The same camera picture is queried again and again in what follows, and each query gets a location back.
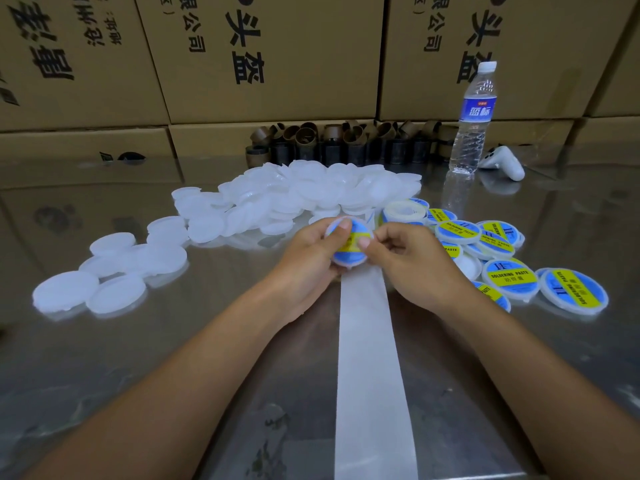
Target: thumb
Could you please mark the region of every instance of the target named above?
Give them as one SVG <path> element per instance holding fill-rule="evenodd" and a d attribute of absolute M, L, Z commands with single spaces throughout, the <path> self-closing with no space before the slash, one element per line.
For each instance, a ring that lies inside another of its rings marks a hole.
<path fill-rule="evenodd" d="M 343 247 L 351 235 L 351 219 L 343 219 L 331 234 L 322 240 L 322 247 L 332 256 L 334 252 Z"/>
<path fill-rule="evenodd" d="M 361 237 L 358 241 L 358 247 L 373 264 L 377 264 L 383 269 L 391 265 L 395 257 L 383 244 L 368 237 Z"/>

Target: metal table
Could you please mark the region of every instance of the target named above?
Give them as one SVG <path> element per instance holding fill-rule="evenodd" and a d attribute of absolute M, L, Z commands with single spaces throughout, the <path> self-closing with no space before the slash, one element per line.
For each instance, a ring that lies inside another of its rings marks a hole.
<path fill-rule="evenodd" d="M 16 478 L 89 414 L 153 370 L 278 261 L 288 237 L 256 231 L 188 248 L 189 268 L 111 319 L 89 312 L 53 321 L 31 306 L 46 277 L 77 268 L 88 245 L 174 214 L 170 191 L 203 190 L 244 170 L 241 157 L 139 166 L 29 162 L 0 166 L 0 477 Z M 513 315 L 614 401 L 640 417 L 640 169 L 528 170 L 521 183 L 439 166 L 420 197 L 471 221 L 501 219 L 526 235 L 533 269 L 564 266 L 596 278 L 611 304 L 596 319 L 543 300 Z M 55 185 L 48 175 L 64 175 Z M 308 215 L 299 219 L 304 225 Z M 260 357 L 215 432 L 203 479 L 333 476 L 340 286 L 332 285 Z M 391 291 L 392 322 L 421 479 L 525 477 L 542 468 L 482 366 L 436 318 Z"/>

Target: plastic water bottle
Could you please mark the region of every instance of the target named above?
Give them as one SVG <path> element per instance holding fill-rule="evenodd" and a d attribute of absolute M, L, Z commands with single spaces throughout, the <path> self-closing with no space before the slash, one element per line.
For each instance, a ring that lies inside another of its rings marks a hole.
<path fill-rule="evenodd" d="M 484 149 L 484 134 L 491 122 L 497 97 L 493 73 L 497 62 L 480 62 L 476 78 L 469 84 L 460 112 L 460 129 L 451 149 L 449 169 L 456 173 L 476 171 Z"/>

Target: person's right hand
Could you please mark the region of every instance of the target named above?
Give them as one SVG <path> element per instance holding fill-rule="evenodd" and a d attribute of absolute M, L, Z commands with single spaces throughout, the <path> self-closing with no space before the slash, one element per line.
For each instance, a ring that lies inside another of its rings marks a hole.
<path fill-rule="evenodd" d="M 374 235 L 360 238 L 358 247 L 407 300 L 442 315 L 474 296 L 473 284 L 426 227 L 389 222 Z"/>

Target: person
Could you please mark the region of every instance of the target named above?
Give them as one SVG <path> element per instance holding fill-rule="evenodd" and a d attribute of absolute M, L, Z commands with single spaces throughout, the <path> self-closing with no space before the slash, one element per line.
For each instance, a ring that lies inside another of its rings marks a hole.
<path fill-rule="evenodd" d="M 279 264 L 117 397 L 26 475 L 28 480 L 183 480 L 197 468 L 220 417 L 275 334 L 345 272 L 331 257 L 344 219 L 301 229 Z M 428 229 L 389 223 L 359 247 L 407 300 L 468 341 L 552 479 L 640 476 L 640 428 L 597 387 L 476 290 Z"/>

